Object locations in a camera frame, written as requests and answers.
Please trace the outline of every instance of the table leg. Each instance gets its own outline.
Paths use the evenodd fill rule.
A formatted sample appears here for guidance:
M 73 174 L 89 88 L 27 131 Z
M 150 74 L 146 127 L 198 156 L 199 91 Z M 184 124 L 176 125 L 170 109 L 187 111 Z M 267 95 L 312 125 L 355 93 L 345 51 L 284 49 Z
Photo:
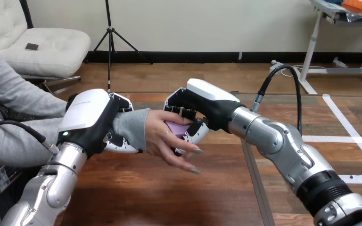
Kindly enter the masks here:
M 313 52 L 314 52 L 314 49 L 317 44 L 317 38 L 318 38 L 319 31 L 320 31 L 320 23 L 321 23 L 321 19 L 322 19 L 323 15 L 324 15 L 324 12 L 322 12 L 322 11 L 317 12 L 316 25 L 314 26 L 314 31 L 310 38 L 309 48 L 306 53 L 306 58 L 304 59 L 302 72 L 300 73 L 300 77 L 299 77 L 300 81 L 306 81 L 307 72 L 309 70 L 310 62 L 312 61 L 312 57 L 313 57 Z

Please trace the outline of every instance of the wooden floor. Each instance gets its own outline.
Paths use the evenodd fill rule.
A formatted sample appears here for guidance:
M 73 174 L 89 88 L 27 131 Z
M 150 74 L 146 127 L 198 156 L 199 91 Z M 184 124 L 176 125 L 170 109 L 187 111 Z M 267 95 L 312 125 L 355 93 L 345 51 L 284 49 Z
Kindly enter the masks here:
M 204 79 L 227 91 L 257 93 L 269 74 L 271 64 L 113 64 L 111 88 L 114 92 L 174 92 L 190 78 Z M 81 81 L 58 90 L 61 98 L 88 89 L 107 89 L 107 64 L 83 64 L 76 75 Z M 307 79 L 319 93 L 362 96 L 362 76 L 310 75 Z M 293 79 L 274 76 L 267 93 L 295 94 Z
M 166 92 L 184 87 L 190 77 L 205 79 L 228 91 L 257 92 L 268 74 L 268 66 L 114 65 L 112 91 L 126 92 L 123 94 L 133 102 L 135 109 L 161 109 L 169 95 Z M 105 65 L 83 65 L 79 73 L 81 82 L 59 90 L 57 96 L 67 99 L 75 92 L 106 87 Z M 324 80 L 331 81 L 331 78 L 318 80 L 312 83 L 313 87 L 319 93 L 334 93 L 331 99 L 362 137 L 362 97 L 336 97 L 362 96 L 361 77 L 338 79 L 336 84 L 330 82 L 327 87 L 332 92 L 324 88 L 327 84 Z M 293 94 L 293 88 L 291 78 L 275 78 L 268 93 L 278 95 L 266 95 L 259 113 L 296 125 L 296 97 L 280 95 Z M 255 95 L 237 94 L 237 97 L 250 105 Z M 349 136 L 321 96 L 303 96 L 302 101 L 303 135 Z M 308 144 L 317 148 L 339 175 L 362 175 L 362 150 L 356 143 Z M 70 205 L 56 225 L 263 225 L 240 139 L 223 131 L 212 131 L 199 146 L 205 153 L 196 156 L 193 163 L 201 170 L 201 175 L 171 168 L 146 154 L 93 156 L 84 166 Z M 256 149 L 254 155 L 276 225 L 312 226 L 313 218 L 274 165 Z M 362 184 L 349 186 L 362 195 Z

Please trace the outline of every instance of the smartphone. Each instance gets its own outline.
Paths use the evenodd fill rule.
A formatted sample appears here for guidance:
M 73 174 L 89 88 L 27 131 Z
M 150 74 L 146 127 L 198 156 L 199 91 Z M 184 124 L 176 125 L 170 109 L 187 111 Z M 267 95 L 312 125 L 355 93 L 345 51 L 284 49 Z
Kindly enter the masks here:
M 25 50 L 37 51 L 38 50 L 38 45 L 28 43 L 27 46 L 25 47 Z

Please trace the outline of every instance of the white table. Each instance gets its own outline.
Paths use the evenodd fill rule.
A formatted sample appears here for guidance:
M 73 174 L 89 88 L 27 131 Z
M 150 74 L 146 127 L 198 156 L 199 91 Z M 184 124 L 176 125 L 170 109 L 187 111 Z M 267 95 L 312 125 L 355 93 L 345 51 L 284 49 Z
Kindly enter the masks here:
M 313 34 L 310 38 L 309 48 L 306 53 L 302 72 L 295 68 L 299 77 L 299 82 L 308 94 L 317 94 L 313 87 L 306 80 L 308 74 L 362 74 L 361 68 L 326 68 L 326 69 L 309 69 L 312 60 L 314 48 L 317 44 L 318 34 L 320 31 L 320 24 L 322 19 L 335 26 L 362 26 L 362 20 L 348 22 L 346 19 L 345 9 L 337 4 L 328 3 L 324 0 L 310 0 L 317 12 L 317 20 L 314 26 Z

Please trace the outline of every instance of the ring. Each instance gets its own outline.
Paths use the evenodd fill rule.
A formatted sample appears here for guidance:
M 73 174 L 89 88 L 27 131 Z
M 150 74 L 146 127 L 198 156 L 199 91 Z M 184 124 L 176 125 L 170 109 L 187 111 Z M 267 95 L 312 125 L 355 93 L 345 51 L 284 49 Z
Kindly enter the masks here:
M 168 133 L 171 133 L 171 131 L 167 131 L 166 133 L 163 134 L 163 141 L 164 141 L 164 142 L 166 142 L 165 136 L 166 136 Z

